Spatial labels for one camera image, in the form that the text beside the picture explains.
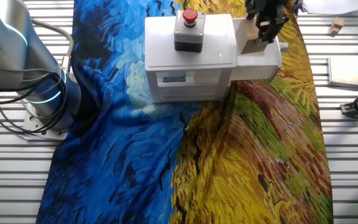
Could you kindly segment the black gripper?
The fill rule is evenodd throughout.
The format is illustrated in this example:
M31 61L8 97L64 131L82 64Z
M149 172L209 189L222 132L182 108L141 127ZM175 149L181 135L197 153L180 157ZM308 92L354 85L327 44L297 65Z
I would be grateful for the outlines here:
M257 40L259 42L272 43L284 24L288 22L288 16L284 16L288 2L289 0L245 1L246 19L253 19L256 13L261 14L257 17L257 28L259 29Z

